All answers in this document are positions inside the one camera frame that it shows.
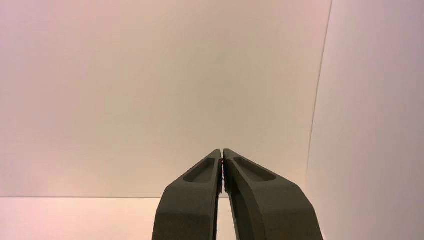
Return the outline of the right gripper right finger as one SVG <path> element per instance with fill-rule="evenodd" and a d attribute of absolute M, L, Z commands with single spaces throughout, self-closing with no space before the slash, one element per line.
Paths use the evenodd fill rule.
<path fill-rule="evenodd" d="M 302 189 L 235 151 L 223 150 L 224 187 L 238 240 L 321 240 Z"/>

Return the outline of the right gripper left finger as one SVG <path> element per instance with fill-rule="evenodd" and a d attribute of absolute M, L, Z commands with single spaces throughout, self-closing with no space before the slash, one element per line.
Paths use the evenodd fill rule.
<path fill-rule="evenodd" d="M 152 239 L 215 240 L 222 188 L 222 153 L 215 149 L 165 188 Z"/>

